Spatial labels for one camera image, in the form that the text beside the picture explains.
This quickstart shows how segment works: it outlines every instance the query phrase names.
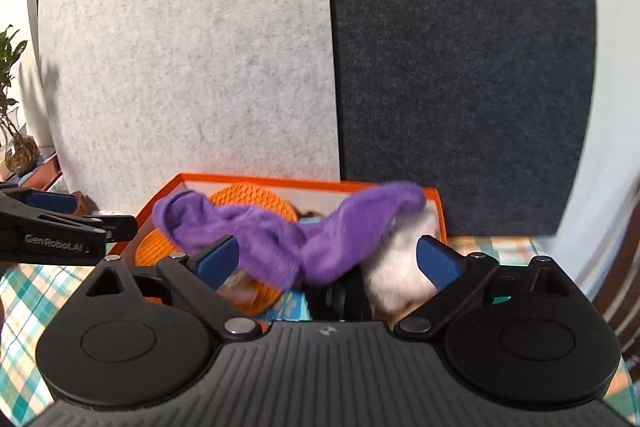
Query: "white felt panel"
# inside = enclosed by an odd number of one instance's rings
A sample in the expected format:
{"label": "white felt panel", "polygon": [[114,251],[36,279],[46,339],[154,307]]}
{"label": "white felt panel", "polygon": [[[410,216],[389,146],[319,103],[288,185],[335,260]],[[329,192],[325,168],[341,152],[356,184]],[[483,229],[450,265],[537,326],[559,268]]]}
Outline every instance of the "white felt panel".
{"label": "white felt panel", "polygon": [[39,0],[70,190],[136,213],[177,172],[339,179],[329,0]]}

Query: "white fluffy object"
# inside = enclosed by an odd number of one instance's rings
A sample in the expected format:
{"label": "white fluffy object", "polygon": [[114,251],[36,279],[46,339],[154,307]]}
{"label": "white fluffy object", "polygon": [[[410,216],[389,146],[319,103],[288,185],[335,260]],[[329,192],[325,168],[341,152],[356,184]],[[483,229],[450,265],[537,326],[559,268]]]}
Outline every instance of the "white fluffy object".
{"label": "white fluffy object", "polygon": [[396,219],[378,249],[361,264],[369,301],[376,315],[394,315],[412,302],[433,297],[436,287],[418,268],[415,249],[423,235],[439,238],[435,203],[420,214]]}

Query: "purple fabric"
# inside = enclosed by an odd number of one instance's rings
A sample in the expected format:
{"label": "purple fabric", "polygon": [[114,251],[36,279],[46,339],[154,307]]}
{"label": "purple fabric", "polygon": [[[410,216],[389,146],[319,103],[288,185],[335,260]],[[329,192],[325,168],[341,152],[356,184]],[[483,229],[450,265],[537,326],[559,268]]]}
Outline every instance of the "purple fabric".
{"label": "purple fabric", "polygon": [[425,204],[418,185],[393,182],[352,194],[318,223],[291,223],[260,206],[214,206],[188,190],[159,200],[152,219],[188,255],[232,234],[240,246],[239,266],[286,289],[298,275],[318,285],[338,279],[373,253],[395,217],[417,214]]}

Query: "dark partition board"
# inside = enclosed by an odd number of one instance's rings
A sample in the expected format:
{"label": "dark partition board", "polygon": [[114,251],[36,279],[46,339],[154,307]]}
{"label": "dark partition board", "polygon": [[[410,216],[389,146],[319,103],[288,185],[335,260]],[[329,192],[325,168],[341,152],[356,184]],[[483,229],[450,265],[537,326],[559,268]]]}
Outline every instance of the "dark partition board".
{"label": "dark partition board", "polygon": [[440,190],[453,234],[558,227],[595,0],[332,0],[343,179]]}

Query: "green plant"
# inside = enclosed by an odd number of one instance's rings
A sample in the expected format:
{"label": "green plant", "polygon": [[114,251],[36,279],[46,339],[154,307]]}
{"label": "green plant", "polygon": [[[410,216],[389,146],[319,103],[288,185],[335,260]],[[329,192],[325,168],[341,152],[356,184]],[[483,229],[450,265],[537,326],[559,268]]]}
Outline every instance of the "green plant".
{"label": "green plant", "polygon": [[3,32],[0,32],[0,124],[4,126],[15,139],[16,136],[20,136],[20,131],[11,121],[9,111],[11,111],[11,108],[17,105],[18,102],[13,98],[9,98],[7,92],[11,87],[11,81],[15,78],[11,74],[11,68],[27,47],[27,41],[21,41],[15,48],[12,47],[11,41],[18,30],[13,32],[11,36],[7,36],[11,28],[13,28],[13,26],[9,24]]}

